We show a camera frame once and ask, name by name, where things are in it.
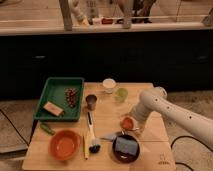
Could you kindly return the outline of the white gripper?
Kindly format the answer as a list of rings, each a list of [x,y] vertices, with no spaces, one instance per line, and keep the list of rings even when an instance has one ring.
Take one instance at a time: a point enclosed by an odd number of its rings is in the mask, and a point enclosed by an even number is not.
[[[137,121],[136,127],[134,128],[134,131],[137,134],[143,133],[146,126],[146,120],[151,112],[152,110],[146,107],[143,103],[137,103],[130,110],[130,115]]]

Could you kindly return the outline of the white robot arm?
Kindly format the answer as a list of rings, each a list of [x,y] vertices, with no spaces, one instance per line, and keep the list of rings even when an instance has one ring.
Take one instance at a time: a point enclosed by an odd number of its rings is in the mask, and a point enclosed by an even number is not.
[[[169,102],[162,87],[144,89],[130,114],[144,123],[152,111],[167,116],[202,141],[213,143],[213,120]]]

